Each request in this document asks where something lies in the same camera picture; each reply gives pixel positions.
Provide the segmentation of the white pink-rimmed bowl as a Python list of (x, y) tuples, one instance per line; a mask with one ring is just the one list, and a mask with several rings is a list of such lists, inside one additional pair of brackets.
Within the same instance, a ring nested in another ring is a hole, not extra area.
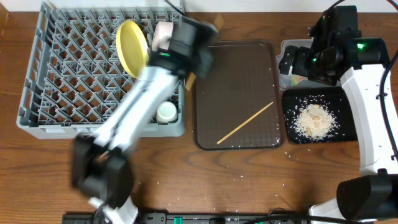
[(159, 49), (167, 50), (173, 34), (173, 22), (158, 22), (154, 31), (151, 50), (156, 52)]

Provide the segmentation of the wrapper waste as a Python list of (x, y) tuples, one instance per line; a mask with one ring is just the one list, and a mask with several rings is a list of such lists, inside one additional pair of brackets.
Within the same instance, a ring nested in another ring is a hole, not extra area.
[(301, 81), (307, 80), (306, 77), (299, 76), (299, 75), (292, 75), (291, 84), (293, 86), (298, 85)]

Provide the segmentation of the yellow plate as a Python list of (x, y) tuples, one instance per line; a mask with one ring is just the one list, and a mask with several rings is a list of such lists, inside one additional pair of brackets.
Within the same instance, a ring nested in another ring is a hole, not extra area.
[(140, 27), (134, 21), (124, 21), (117, 29), (116, 51), (123, 69), (133, 78), (138, 78), (145, 67), (148, 44)]

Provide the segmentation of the white paper cup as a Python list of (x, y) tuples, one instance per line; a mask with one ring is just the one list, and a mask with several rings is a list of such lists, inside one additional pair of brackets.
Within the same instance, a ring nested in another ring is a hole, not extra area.
[(178, 118), (177, 107), (169, 102), (162, 102), (156, 112), (156, 120), (159, 124), (174, 123)]

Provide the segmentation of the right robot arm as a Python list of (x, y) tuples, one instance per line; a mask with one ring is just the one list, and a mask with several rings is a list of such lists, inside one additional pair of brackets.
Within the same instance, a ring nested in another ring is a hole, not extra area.
[(338, 185), (336, 197), (310, 207), (308, 223), (371, 223), (397, 217), (397, 111), (390, 57), (380, 38), (364, 38), (355, 6), (338, 1), (309, 29), (310, 47), (288, 45), (281, 74), (340, 84), (360, 150), (360, 177)]

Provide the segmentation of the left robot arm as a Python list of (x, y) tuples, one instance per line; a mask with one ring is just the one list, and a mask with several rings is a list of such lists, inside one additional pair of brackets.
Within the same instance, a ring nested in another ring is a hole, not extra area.
[(217, 35), (210, 23), (183, 16), (166, 49), (151, 51), (133, 88), (91, 136), (73, 142), (71, 183), (95, 207), (93, 223), (134, 223), (138, 209), (130, 156), (158, 106), (190, 74), (206, 78), (213, 63), (208, 46)]

